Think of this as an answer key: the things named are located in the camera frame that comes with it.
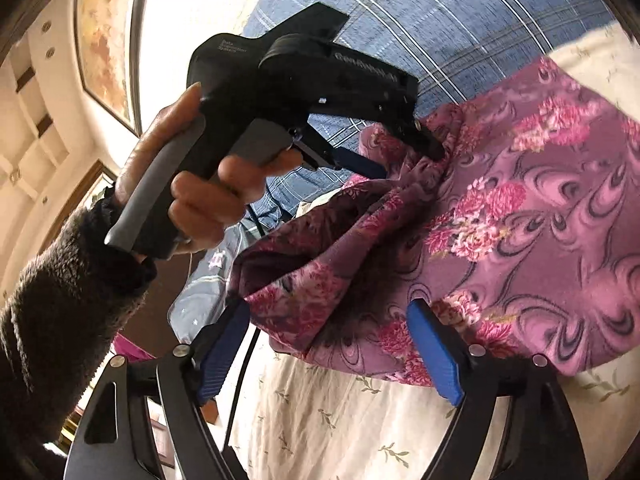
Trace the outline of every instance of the fuzzy brown sleeve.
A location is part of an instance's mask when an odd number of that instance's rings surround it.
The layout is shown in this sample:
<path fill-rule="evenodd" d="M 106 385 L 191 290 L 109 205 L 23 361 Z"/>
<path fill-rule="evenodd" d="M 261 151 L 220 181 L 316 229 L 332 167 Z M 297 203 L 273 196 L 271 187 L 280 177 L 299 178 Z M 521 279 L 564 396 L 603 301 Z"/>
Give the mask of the fuzzy brown sleeve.
<path fill-rule="evenodd" d="M 0 310 L 0 410 L 20 439 L 51 442 L 155 277 L 105 247 L 110 199 L 76 212 Z"/>

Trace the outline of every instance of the magenta fabric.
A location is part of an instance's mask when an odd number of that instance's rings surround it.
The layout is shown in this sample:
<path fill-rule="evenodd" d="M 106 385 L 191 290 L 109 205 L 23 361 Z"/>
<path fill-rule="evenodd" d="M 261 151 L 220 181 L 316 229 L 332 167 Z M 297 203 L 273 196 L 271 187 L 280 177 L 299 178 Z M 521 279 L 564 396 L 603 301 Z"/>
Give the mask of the magenta fabric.
<path fill-rule="evenodd" d="M 124 355 L 130 363 L 149 361 L 154 357 L 137 345 L 134 345 L 122 334 L 117 333 L 113 339 L 113 350 L 117 355 Z"/>
<path fill-rule="evenodd" d="M 428 386 L 408 335 L 424 298 L 496 356 L 563 374 L 640 342 L 640 124 L 542 58 L 422 124 L 437 164 L 364 130 L 388 180 L 355 179 L 242 253 L 231 288 L 278 352 Z"/>

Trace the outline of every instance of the blue plaid bedding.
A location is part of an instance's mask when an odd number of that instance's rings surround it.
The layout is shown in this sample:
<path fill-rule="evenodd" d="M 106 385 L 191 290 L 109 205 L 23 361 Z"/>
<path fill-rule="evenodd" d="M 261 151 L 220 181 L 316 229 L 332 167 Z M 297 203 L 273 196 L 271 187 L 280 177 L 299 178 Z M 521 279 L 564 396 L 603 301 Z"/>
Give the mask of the blue plaid bedding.
<path fill-rule="evenodd" d="M 534 58 L 613 18 L 601 0 L 260 0 L 244 29 L 256 37 L 314 2 L 351 17 L 337 41 L 418 76 L 422 116 L 491 88 Z M 366 123 L 314 116 L 311 124 L 335 146 L 357 149 Z M 273 228 L 282 209 L 340 187 L 347 171 L 298 169 L 269 182 L 255 203 Z"/>

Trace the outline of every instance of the human hand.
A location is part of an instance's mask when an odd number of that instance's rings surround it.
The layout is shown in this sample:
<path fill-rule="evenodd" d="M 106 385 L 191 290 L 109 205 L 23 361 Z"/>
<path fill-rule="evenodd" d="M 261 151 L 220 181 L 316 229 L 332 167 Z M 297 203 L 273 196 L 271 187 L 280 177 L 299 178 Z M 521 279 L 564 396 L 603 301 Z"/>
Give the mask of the human hand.
<path fill-rule="evenodd" d="M 183 131 L 198 114 L 202 90 L 196 83 L 172 105 L 160 110 L 149 129 L 129 155 L 116 181 L 114 197 L 124 206 L 160 149 Z M 259 168 L 239 156 L 225 157 L 218 167 L 215 184 L 183 171 L 171 184 L 174 202 L 169 218 L 189 240 L 177 253 L 195 253 L 213 248 L 224 237 L 225 228 L 240 221 L 245 205 L 258 200 L 265 191 L 266 178 L 286 174 L 302 163 L 298 150 L 286 150 Z"/>

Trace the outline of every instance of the beige sheet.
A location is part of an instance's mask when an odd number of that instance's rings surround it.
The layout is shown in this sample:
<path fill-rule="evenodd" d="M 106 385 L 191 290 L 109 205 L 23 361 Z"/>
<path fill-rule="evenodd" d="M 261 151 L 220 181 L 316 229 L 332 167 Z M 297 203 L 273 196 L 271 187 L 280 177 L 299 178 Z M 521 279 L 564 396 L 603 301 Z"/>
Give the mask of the beige sheet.
<path fill-rule="evenodd" d="M 551 57 L 640 119 L 640 48 L 619 26 L 594 31 Z M 218 397 L 223 419 L 243 355 Z M 563 380 L 592 480 L 609 475 L 640 430 L 639 386 L 640 349 Z M 498 402 L 474 480 L 489 476 L 505 409 Z M 242 388 L 232 445 L 254 480 L 418 479 L 451 413 L 433 389 L 312 367 L 274 354 L 263 334 Z"/>

